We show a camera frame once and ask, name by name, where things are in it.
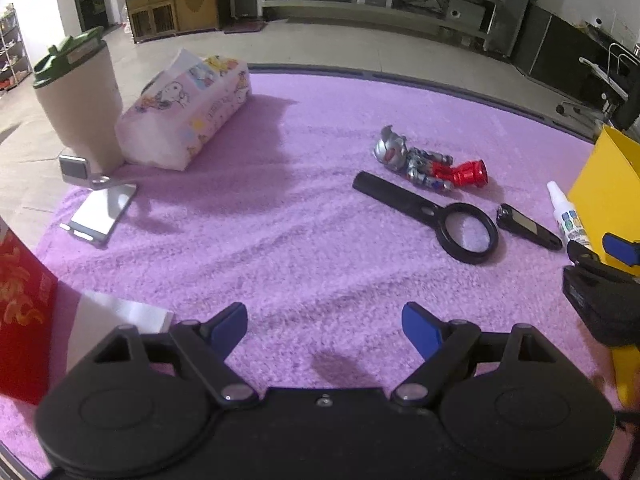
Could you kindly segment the black magnifying glass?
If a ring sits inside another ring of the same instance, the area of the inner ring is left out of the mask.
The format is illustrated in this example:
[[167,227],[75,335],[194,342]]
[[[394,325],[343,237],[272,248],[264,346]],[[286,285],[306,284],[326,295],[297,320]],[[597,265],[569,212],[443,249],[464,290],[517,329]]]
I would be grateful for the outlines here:
[[[440,247],[451,258],[466,264],[482,264],[489,260],[498,248],[499,234],[495,222],[480,208],[469,203],[455,202],[447,206],[439,206],[420,195],[388,182],[367,171],[356,175],[352,187],[358,192],[374,198],[378,202],[413,218],[424,226],[431,228],[436,235]],[[447,221],[455,216],[471,218],[484,229],[488,240],[482,250],[466,248],[454,239],[454,234],[447,226]]]

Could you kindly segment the small white glue bottle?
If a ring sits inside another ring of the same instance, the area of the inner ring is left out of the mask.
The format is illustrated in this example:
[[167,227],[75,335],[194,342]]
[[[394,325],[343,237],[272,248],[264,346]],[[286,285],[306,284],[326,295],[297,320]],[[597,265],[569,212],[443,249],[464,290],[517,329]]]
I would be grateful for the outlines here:
[[553,207],[553,215],[559,226],[564,242],[566,244],[569,242],[577,242],[585,248],[593,250],[575,205],[568,200],[565,193],[555,181],[549,181],[547,183],[547,190]]

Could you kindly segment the yellow plastic storage bin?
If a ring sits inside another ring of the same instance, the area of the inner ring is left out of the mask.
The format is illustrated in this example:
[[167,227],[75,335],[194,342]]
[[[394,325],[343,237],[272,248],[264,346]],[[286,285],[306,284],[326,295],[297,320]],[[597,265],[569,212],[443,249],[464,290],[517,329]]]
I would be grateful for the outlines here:
[[[639,241],[639,143],[605,126],[570,189],[570,201],[577,206],[592,251],[600,260],[639,277],[638,266],[625,266],[602,247],[606,232]],[[617,396],[631,408],[639,402],[639,346],[606,348],[611,352]]]

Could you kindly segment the black nail clipper tool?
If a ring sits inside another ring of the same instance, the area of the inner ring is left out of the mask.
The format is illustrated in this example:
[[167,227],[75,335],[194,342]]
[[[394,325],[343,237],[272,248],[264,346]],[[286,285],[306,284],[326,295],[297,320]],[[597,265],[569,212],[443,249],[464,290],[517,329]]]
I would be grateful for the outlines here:
[[562,240],[548,229],[526,217],[509,204],[501,204],[496,213],[497,226],[503,231],[509,232],[523,240],[540,247],[558,252],[563,248]]

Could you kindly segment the black office chair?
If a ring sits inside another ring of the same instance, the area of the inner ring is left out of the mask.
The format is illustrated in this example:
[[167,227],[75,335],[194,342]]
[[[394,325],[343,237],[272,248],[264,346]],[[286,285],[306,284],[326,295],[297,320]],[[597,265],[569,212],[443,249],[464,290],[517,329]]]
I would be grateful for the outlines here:
[[585,126],[593,126],[596,136],[603,126],[612,127],[630,136],[639,119],[639,57],[618,42],[606,48],[605,67],[581,56],[579,63],[589,68],[601,83],[600,107],[563,100],[555,111]]

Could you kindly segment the purple fluffy table mat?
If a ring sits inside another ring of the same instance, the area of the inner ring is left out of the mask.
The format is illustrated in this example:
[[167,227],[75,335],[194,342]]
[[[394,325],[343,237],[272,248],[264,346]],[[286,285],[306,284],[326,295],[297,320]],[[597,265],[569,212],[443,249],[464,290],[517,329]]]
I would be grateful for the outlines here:
[[84,192],[55,211],[37,256],[58,277],[54,382],[82,292],[204,320],[235,301],[250,326],[230,364],[259,389],[392,388],[420,362],[400,311],[502,332],[536,326],[588,377],[610,356],[562,293],[564,252],[502,233],[494,258],[468,266],[434,233],[352,187],[382,174],[372,148],[392,126],[414,145],[483,159],[490,181],[460,193],[493,214],[514,206],[556,226],[548,182],[570,188],[591,145],[540,122],[427,90],[338,77],[253,75],[253,93],[183,171],[127,165],[138,192],[105,247],[61,230]]

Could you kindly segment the silver red Ultraman figure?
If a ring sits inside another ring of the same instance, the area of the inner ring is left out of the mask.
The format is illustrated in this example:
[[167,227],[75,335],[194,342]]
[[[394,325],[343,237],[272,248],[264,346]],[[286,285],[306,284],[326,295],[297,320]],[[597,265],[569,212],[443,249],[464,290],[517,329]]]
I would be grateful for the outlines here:
[[373,156],[387,170],[399,174],[418,188],[450,192],[456,188],[484,188],[489,177],[479,160],[456,166],[450,155],[421,150],[407,144],[407,138],[385,126],[373,148]]

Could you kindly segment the silver phone stand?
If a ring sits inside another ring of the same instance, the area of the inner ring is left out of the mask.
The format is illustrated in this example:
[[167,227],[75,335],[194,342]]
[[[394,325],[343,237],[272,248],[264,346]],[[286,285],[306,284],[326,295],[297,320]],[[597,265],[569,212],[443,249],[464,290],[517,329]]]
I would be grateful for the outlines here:
[[138,186],[116,181],[105,174],[95,174],[83,157],[61,155],[58,162],[64,182],[89,190],[70,221],[58,226],[78,240],[104,246],[136,196]]

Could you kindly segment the red gift box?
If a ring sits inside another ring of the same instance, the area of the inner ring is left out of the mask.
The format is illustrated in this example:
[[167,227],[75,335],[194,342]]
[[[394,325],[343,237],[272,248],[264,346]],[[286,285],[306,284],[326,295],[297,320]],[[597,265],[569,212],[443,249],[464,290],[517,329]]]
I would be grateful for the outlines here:
[[49,388],[58,279],[6,222],[0,243],[1,394],[36,405]]

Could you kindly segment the black low cabinet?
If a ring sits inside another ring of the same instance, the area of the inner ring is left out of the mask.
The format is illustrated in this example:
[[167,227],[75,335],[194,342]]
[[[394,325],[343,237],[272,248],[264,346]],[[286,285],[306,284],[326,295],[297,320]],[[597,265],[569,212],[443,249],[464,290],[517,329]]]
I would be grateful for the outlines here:
[[578,28],[536,4],[527,5],[511,61],[529,79],[591,106],[603,104],[608,86],[580,58],[604,70],[614,39],[588,25]]

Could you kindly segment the cartoon print tissue pack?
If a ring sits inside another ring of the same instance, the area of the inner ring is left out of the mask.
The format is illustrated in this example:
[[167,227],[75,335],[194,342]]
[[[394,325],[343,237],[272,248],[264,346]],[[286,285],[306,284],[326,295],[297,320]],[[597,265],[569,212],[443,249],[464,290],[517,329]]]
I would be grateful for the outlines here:
[[252,94],[247,62],[182,49],[116,122],[126,162],[185,170]]

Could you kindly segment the beige cup green lid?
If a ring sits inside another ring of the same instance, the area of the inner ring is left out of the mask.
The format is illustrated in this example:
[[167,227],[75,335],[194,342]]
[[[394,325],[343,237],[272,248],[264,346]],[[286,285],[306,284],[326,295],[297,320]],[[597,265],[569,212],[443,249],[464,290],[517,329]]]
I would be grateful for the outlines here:
[[122,166],[115,133],[122,96],[103,28],[50,47],[34,66],[34,76],[35,96],[63,145],[100,174]]

